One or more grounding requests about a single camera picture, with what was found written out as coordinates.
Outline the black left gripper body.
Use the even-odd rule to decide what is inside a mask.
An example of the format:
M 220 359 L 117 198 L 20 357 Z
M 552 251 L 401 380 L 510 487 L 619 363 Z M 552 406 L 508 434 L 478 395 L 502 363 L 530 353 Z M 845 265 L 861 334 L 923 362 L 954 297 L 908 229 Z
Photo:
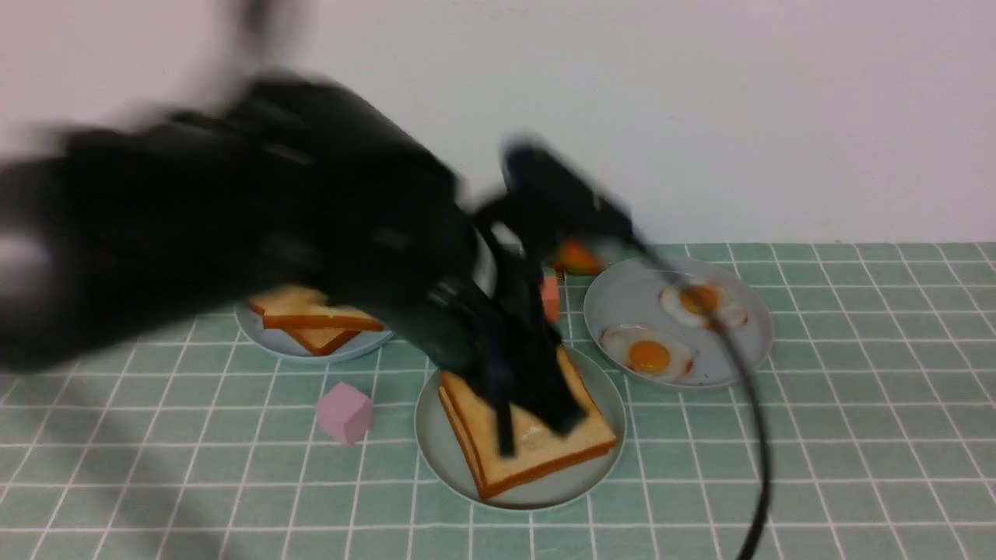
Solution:
M 385 226 L 391 272 L 381 318 L 471 382 L 547 376 L 561 336 L 545 318 L 542 270 L 506 226 Z

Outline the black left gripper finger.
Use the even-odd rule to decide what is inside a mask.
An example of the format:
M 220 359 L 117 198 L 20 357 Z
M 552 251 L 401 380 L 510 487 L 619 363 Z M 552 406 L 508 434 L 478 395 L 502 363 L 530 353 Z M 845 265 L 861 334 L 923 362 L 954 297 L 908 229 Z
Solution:
M 562 341 L 558 334 L 539 334 L 514 355 L 514 404 L 556 436 L 568 436 L 587 418 L 559 364 Z
M 516 457 L 511 414 L 514 393 L 511 372 L 506 366 L 483 366 L 476 393 L 494 411 L 498 453 L 502 458 Z

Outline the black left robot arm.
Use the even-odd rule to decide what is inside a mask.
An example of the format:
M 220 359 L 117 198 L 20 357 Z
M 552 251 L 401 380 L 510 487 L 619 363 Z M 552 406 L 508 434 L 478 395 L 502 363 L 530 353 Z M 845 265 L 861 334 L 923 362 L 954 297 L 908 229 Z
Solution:
M 538 273 L 458 203 L 458 177 L 345 86 L 267 68 L 295 1 L 238 1 L 232 93 L 129 131 L 71 128 L 2 166 L 2 369 L 39 373 L 277 288 L 355 307 L 495 412 L 587 418 Z

